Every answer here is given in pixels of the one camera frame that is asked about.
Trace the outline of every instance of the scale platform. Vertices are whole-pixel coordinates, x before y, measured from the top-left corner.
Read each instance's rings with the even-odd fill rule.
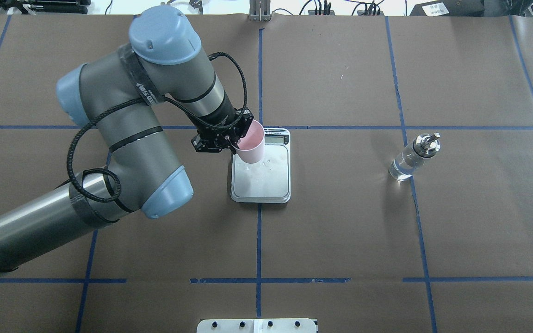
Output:
[[[243,203],[286,203],[291,198],[291,137],[286,129],[265,128],[264,158],[254,164],[231,159],[231,199]]]

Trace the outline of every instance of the wire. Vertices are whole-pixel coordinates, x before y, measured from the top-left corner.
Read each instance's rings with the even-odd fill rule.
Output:
[[[302,7],[302,9],[300,10],[300,13],[298,15],[302,15],[303,13],[303,10],[305,9],[305,6],[307,6],[307,4],[309,4],[311,2],[311,0],[307,0],[304,4],[304,6]]]
[[[236,67],[237,71],[240,73],[240,77],[242,79],[242,87],[244,89],[244,104],[243,104],[242,108],[241,109],[237,109],[237,111],[248,109],[248,88],[246,87],[246,78],[244,76],[242,68],[237,63],[237,61],[235,61],[235,59],[233,59],[233,57],[231,57],[231,55],[228,55],[228,53],[216,52],[216,53],[212,53],[211,55],[208,56],[209,61],[213,61],[213,60],[217,59],[218,57],[226,57],[226,58],[228,58],[233,63],[233,65]],[[223,125],[223,126],[217,126],[217,125],[213,125],[213,124],[210,124],[208,122],[205,122],[205,120],[197,117],[195,114],[190,112],[188,109],[186,109],[184,106],[182,106],[182,104],[178,103],[174,99],[170,99],[169,97],[164,96],[164,100],[169,102],[169,103],[171,103],[171,104],[173,104],[174,106],[178,107],[180,110],[184,111],[184,113],[186,113],[186,115],[194,118],[194,120],[196,120],[197,122],[201,123],[203,126],[206,126],[207,128],[213,129],[213,130],[229,130],[229,129],[231,129],[231,127],[237,125],[237,123],[244,116],[244,112],[240,112],[240,114],[230,124]],[[115,200],[118,200],[118,197],[121,194],[122,187],[121,187],[120,180],[118,179],[118,176],[116,175],[116,173],[113,173],[112,171],[109,171],[108,169],[102,169],[102,168],[95,168],[95,169],[85,170],[85,171],[83,171],[83,175],[85,176],[86,174],[101,173],[103,175],[107,175],[108,177],[111,177],[112,180],[114,181],[114,194],[112,194],[112,196],[110,196],[110,198],[98,197],[98,196],[96,196],[94,194],[91,194],[90,192],[86,191],[85,188],[82,187],[80,182],[77,180],[77,177],[75,176],[74,167],[73,167],[74,154],[75,154],[75,150],[77,148],[77,145],[80,142],[80,139],[83,137],[83,135],[87,131],[89,131],[93,126],[96,126],[96,124],[98,122],[100,122],[102,119],[104,119],[107,116],[113,114],[114,112],[117,112],[118,110],[122,110],[123,108],[129,107],[131,105],[142,103],[143,101],[144,100],[141,97],[139,97],[138,99],[131,99],[131,100],[126,101],[124,103],[120,103],[118,105],[115,105],[112,108],[109,108],[105,112],[102,112],[101,114],[98,114],[98,116],[96,116],[96,118],[94,118],[91,122],[89,122],[85,126],[83,126],[82,129],[80,131],[78,131],[78,133],[74,136],[74,139],[72,140],[71,144],[69,145],[69,150],[67,152],[67,165],[66,166],[67,166],[67,175],[69,177],[68,181],[71,183],[72,186],[74,186],[74,188],[77,190],[77,192],[79,192],[80,194],[82,194],[86,198],[89,198],[89,199],[91,199],[93,201],[96,201],[96,202],[102,202],[102,203],[113,202]]]
[[[113,0],[110,0],[110,3],[108,4],[108,7],[106,7],[106,10],[104,11],[104,15],[108,14],[108,9],[110,9],[110,6],[112,6]]]
[[[361,5],[365,5],[366,6],[366,11],[367,11],[367,3],[366,2],[359,2],[357,4],[357,6],[355,6],[355,8],[353,8],[353,12],[351,12],[351,16],[355,15],[355,11],[357,11],[357,7],[359,7]]]
[[[379,13],[376,14],[376,12],[379,12],[379,6],[376,4],[375,1],[372,1],[372,4],[370,4],[370,8],[366,12],[364,12],[362,15],[369,15],[369,16],[379,15]]]
[[[102,173],[104,175],[107,175],[108,177],[111,177],[112,180],[114,180],[114,194],[112,194],[112,196],[110,196],[110,198],[102,198],[102,197],[98,197],[94,194],[91,194],[90,192],[86,191],[85,188],[83,188],[80,184],[80,182],[78,182],[77,180],[77,177],[75,176],[75,173],[74,173],[74,154],[75,154],[75,150],[78,146],[78,142],[80,141],[80,139],[83,137],[83,135],[89,131],[93,126],[96,126],[96,124],[98,122],[100,122],[102,119],[106,118],[107,116],[113,114],[114,112],[117,112],[118,110],[121,110],[125,107],[128,107],[128,106],[131,106],[131,105],[135,105],[135,104],[139,104],[139,103],[142,103],[143,102],[143,99],[141,97],[139,97],[138,99],[131,99],[130,101],[126,101],[124,103],[120,103],[118,105],[115,105],[113,106],[112,108],[109,108],[108,110],[106,110],[105,112],[102,112],[101,114],[98,114],[96,116],[96,118],[94,118],[91,122],[87,123],[85,126],[82,127],[82,129],[80,131],[78,131],[78,133],[74,136],[74,139],[73,141],[71,142],[71,144],[69,145],[69,150],[67,152],[67,175],[69,177],[69,181],[71,182],[71,185],[74,186],[74,188],[77,190],[77,192],[79,192],[80,194],[82,194],[83,196],[85,196],[86,198],[88,199],[91,199],[95,202],[102,202],[102,203],[107,203],[107,202],[113,202],[114,200],[118,199],[118,197],[120,196],[120,193],[121,193],[121,190],[122,190],[122,187],[121,187],[121,184],[120,184],[120,180],[118,179],[118,176],[113,173],[112,171],[108,171],[106,169],[89,169],[89,170],[86,170],[87,172],[89,171],[93,171],[91,173]]]
[[[277,8],[277,9],[273,10],[273,12],[276,12],[276,11],[286,11],[286,12],[290,13],[291,15],[293,15],[293,13],[291,13],[290,11],[288,11],[285,8]]]
[[[237,109],[237,111],[247,109],[248,108],[248,88],[246,87],[246,78],[244,76],[244,72],[242,71],[242,68],[240,67],[240,65],[238,65],[237,61],[235,61],[235,59],[233,59],[231,55],[228,55],[228,53],[216,52],[216,53],[212,53],[208,55],[209,61],[214,61],[215,59],[219,57],[228,58],[231,61],[231,63],[233,63],[233,65],[236,67],[237,71],[240,73],[240,77],[242,79],[242,88],[244,89],[244,104],[241,108]],[[179,108],[180,110],[182,110],[187,116],[192,117],[194,120],[201,123],[201,125],[209,129],[213,129],[213,130],[229,130],[231,129],[231,127],[235,126],[243,117],[243,112],[240,112],[240,114],[236,117],[236,119],[230,124],[223,125],[223,126],[217,126],[217,125],[213,125],[208,122],[205,122],[205,120],[197,117],[194,113],[186,109],[182,104],[178,103],[174,99],[171,99],[170,97],[164,96],[164,100],[174,105],[175,107]]]

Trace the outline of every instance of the metal bracket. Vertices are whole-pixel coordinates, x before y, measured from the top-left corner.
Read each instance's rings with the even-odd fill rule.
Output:
[[[197,333],[318,333],[317,323],[308,318],[203,320],[197,326]]]
[[[241,137],[246,136],[250,123],[254,115],[247,108],[237,110],[236,116],[242,114],[238,123],[232,124],[230,129],[215,133],[213,137],[201,137],[197,134],[191,139],[192,146],[199,153],[218,153],[224,149],[230,149],[232,154],[236,153],[231,142],[237,142]]]
[[[250,0],[250,21],[271,21],[271,0]]]

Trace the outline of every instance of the label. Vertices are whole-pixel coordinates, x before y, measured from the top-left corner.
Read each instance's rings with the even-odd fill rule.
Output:
[[[443,2],[438,2],[437,4],[423,6],[421,8],[423,8],[427,16],[440,16],[440,15],[446,15],[446,13],[450,13],[448,9],[446,8],[446,5],[444,5]]]

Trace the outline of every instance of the bottle cap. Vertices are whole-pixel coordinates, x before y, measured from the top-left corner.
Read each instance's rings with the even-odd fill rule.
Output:
[[[439,133],[421,134],[413,142],[413,149],[423,158],[433,157],[438,151],[440,151],[440,137],[441,135]]]

